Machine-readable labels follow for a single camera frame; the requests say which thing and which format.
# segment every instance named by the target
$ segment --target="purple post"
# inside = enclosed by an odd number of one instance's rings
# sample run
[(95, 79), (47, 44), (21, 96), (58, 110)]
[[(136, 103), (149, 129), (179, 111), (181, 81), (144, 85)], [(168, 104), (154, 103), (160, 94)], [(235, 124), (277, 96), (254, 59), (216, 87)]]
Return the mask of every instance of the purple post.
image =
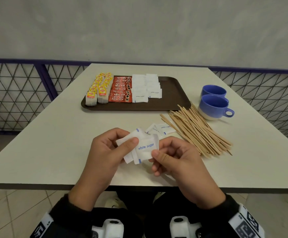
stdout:
[(48, 93), (48, 96), (51, 101), (53, 101), (57, 96), (58, 93), (56, 91), (56, 88), (51, 80), (51, 77), (49, 76), (49, 73), (47, 71), (47, 68), (44, 64), (35, 62), (34, 63), (35, 68), (39, 74), (39, 77)]

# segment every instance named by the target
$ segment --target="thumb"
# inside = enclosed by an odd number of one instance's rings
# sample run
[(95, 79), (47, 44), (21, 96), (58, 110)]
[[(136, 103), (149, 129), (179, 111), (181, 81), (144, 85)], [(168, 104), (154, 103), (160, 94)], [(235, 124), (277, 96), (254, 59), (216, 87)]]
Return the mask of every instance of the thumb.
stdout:
[(178, 167), (178, 159), (162, 153), (157, 149), (152, 151), (152, 157), (169, 171), (174, 171)]
[(120, 160), (123, 159), (129, 152), (131, 152), (137, 145), (138, 145), (138, 138), (131, 138), (126, 140), (116, 149), (112, 150), (111, 155), (115, 158), (119, 158)]

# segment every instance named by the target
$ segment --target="blue mug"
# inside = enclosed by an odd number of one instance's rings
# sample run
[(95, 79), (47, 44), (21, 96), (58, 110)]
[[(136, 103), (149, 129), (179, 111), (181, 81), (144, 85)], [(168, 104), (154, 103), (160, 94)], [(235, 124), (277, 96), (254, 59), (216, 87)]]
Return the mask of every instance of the blue mug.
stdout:
[(206, 94), (201, 97), (198, 112), (202, 117), (208, 120), (217, 120), (222, 116), (231, 118), (234, 115), (234, 111), (229, 109), (228, 106), (229, 101), (224, 97)]
[(217, 85), (205, 85), (202, 87), (202, 91), (201, 91), (201, 95), (200, 95), (200, 99), (203, 95), (207, 95), (207, 94), (213, 94), (213, 95), (217, 95), (221, 98), (225, 98), (226, 95), (226, 90), (220, 86)]

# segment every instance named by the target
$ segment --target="gray wall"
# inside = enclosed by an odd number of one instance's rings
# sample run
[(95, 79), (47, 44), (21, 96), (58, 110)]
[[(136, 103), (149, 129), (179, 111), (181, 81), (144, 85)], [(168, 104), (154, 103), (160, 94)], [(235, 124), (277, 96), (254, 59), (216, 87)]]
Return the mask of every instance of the gray wall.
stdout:
[(0, 0), (0, 58), (288, 68), (288, 0)]

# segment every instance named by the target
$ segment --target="tabletop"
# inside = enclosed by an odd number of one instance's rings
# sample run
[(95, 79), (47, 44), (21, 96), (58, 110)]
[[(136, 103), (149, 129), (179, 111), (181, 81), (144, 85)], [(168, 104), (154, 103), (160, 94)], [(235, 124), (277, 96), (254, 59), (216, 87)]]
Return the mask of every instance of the tabletop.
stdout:
[[(114, 127), (145, 130), (152, 123), (162, 123), (161, 113), (168, 117), (166, 112), (83, 109), (81, 100), (100, 72), (174, 77), (195, 105), (204, 85), (225, 88), (235, 115), (209, 125), (234, 144), (233, 156), (225, 153), (204, 159), (211, 176), (227, 192), (288, 193), (288, 139), (208, 68), (121, 64), (91, 64), (0, 152), (0, 188), (70, 189), (83, 170), (94, 137)], [(148, 161), (121, 164), (108, 190), (165, 191), (176, 186), (169, 176), (154, 177), (151, 165)]]

